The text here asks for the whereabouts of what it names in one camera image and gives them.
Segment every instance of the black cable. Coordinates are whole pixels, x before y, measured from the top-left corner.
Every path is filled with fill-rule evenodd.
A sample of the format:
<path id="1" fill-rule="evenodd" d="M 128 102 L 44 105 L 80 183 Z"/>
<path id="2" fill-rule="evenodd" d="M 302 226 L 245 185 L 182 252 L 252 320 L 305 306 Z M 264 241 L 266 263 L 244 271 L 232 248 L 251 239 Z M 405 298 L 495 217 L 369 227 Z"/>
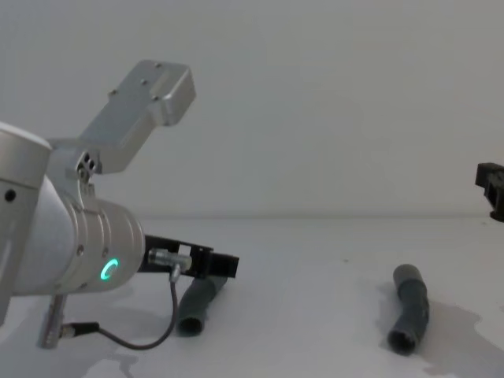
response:
<path id="1" fill-rule="evenodd" d="M 159 347 L 168 338 L 168 336 L 170 336 L 173 329 L 175 328 L 176 318 L 179 312 L 179 303 L 176 297 L 175 283 L 173 282 L 170 283 L 170 290 L 172 292 L 172 304 L 173 304 L 172 319 L 163 336 L 161 336 L 158 340 L 154 341 L 153 343 L 145 345 L 131 344 L 121 339 L 120 337 L 115 336 L 113 333 L 110 333 L 109 331 L 103 329 L 102 327 L 98 329 L 98 333 L 104 335 L 107 339 L 111 339 L 112 341 L 121 345 L 122 347 L 131 350 L 149 350 L 154 349 L 155 347 Z"/>

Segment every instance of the dark gray pipe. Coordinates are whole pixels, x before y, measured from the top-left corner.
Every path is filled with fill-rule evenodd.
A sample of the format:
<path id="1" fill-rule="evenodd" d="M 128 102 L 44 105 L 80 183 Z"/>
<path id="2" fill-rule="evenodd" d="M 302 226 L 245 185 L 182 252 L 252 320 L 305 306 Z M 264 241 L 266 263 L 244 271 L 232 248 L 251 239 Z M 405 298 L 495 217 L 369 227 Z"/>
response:
<path id="1" fill-rule="evenodd" d="M 409 356 L 417 349 L 427 328 L 427 287 L 413 265 L 398 266 L 394 271 L 394 282 L 402 302 L 402 315 L 389 332 L 387 341 L 395 353 Z"/>
<path id="2" fill-rule="evenodd" d="M 179 304 L 177 330 L 184 336 L 197 336 L 205 327 L 206 309 L 228 279 L 208 276 L 194 279 Z"/>

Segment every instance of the white wall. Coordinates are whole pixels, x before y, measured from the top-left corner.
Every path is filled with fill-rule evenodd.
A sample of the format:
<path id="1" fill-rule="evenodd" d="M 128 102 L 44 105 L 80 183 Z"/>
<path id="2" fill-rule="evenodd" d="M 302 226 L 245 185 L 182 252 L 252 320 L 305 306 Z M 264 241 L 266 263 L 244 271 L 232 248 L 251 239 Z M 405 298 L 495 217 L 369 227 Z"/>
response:
<path id="1" fill-rule="evenodd" d="M 177 216 L 485 213 L 500 0 L 3 0 L 0 119 L 80 133 L 140 59 L 198 99 L 101 195 Z"/>

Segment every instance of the white table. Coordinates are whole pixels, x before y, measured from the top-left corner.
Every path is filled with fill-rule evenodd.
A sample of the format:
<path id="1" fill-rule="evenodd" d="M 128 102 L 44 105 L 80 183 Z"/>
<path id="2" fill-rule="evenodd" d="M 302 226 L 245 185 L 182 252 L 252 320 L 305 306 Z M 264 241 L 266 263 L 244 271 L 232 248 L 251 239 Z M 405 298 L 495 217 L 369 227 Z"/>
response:
<path id="1" fill-rule="evenodd" d="M 241 257 L 204 333 L 133 352 L 100 335 L 35 341 L 47 298 L 18 298 L 0 330 L 3 378 L 504 377 L 504 224 L 484 219 L 149 220 L 148 232 Z M 394 268 L 418 266 L 431 323 L 418 354 L 384 336 L 400 307 Z M 189 284 L 181 280 L 179 293 Z M 69 299 L 66 320 L 100 321 L 136 342 L 170 312 L 163 275 Z"/>

